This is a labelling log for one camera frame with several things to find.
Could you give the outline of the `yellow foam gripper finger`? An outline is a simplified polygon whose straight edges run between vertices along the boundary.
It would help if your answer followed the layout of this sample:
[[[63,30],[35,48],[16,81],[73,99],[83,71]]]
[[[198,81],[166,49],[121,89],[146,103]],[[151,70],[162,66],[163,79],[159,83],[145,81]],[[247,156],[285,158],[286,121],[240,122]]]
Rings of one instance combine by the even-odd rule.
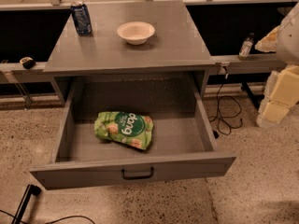
[[[275,52],[277,49],[277,36],[279,27],[277,26],[264,38],[257,42],[255,49],[261,52]]]
[[[259,127],[272,128],[299,102],[299,66],[288,65],[281,72],[272,71],[263,94],[256,122]]]

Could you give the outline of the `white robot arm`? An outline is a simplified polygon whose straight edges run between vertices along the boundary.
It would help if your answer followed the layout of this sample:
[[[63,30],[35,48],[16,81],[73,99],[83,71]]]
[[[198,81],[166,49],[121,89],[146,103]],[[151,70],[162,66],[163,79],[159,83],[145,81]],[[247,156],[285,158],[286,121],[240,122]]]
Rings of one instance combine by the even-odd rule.
[[[281,72],[273,71],[267,79],[258,110],[258,126],[271,128],[280,124],[299,102],[299,3],[255,48],[261,52],[273,51],[287,64]]]

